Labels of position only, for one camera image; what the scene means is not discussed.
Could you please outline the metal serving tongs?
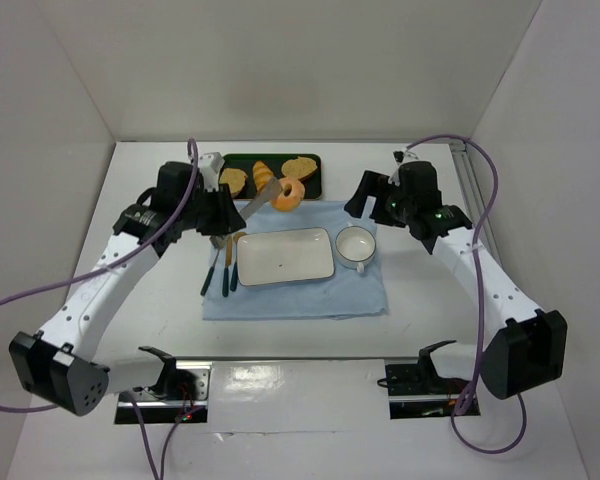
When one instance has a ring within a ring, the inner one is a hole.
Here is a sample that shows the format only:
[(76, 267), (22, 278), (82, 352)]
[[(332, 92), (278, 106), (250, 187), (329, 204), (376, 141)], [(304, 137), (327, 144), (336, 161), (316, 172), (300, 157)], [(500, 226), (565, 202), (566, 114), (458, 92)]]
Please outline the metal serving tongs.
[(250, 200), (240, 211), (240, 222), (237, 227), (231, 227), (228, 234), (211, 236), (211, 245), (220, 250), (226, 243), (229, 235), (246, 227), (247, 220), (257, 212), (265, 203), (273, 200), (282, 192), (281, 181), (277, 178), (270, 179), (260, 193)]

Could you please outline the orange glazed donut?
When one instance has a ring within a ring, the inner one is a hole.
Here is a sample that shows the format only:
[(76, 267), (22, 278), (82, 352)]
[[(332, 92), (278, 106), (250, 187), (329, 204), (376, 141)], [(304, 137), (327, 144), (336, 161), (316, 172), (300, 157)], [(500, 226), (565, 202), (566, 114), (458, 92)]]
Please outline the orange glazed donut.
[(291, 212), (304, 199), (305, 187), (301, 181), (292, 177), (283, 177), (279, 182), (281, 193), (270, 201), (271, 206), (279, 212)]

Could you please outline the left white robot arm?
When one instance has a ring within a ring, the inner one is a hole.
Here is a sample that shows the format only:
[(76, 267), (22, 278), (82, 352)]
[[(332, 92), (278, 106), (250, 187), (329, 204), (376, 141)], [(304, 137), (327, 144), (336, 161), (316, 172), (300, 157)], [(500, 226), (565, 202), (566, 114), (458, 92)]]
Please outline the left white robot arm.
[(100, 341), (141, 278), (177, 242), (195, 230), (217, 239), (245, 227), (227, 186), (218, 153), (191, 163), (167, 162), (157, 184), (141, 202), (127, 207), (113, 227), (101, 256), (102, 274), (93, 274), (38, 331), (18, 333), (9, 353), (28, 392), (77, 416), (90, 413), (107, 394), (148, 387), (164, 397), (187, 379), (174, 356), (141, 347), (142, 357), (98, 364)]

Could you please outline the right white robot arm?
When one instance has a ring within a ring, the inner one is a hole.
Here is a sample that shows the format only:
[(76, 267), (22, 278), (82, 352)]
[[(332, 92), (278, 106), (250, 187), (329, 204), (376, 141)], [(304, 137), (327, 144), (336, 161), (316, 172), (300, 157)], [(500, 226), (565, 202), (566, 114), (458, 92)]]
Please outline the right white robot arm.
[(407, 228), (475, 301), (483, 335), (473, 344), (442, 341), (420, 351), (428, 376), (482, 379), (498, 399), (507, 399), (559, 378), (567, 324), (526, 296), (485, 249), (469, 218), (446, 205), (437, 173), (427, 161), (400, 165), (392, 175), (365, 171), (345, 211), (375, 223)]

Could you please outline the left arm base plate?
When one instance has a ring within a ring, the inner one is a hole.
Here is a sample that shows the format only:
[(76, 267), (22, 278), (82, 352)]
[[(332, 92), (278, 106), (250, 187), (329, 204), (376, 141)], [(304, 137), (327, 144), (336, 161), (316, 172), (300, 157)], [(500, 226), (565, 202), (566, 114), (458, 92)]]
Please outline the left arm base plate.
[(157, 394), (149, 387), (132, 390), (146, 424), (172, 424), (181, 415), (184, 423), (207, 422), (211, 363), (178, 360), (176, 366), (180, 378), (168, 393)]

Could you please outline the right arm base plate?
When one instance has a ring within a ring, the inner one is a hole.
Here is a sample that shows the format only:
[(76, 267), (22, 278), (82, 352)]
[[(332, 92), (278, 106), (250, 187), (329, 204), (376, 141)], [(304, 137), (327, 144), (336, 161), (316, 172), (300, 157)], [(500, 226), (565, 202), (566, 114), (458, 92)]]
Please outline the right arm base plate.
[(376, 384), (387, 393), (390, 419), (403, 420), (450, 417), (468, 382), (427, 376), (415, 363), (398, 363), (387, 364)]

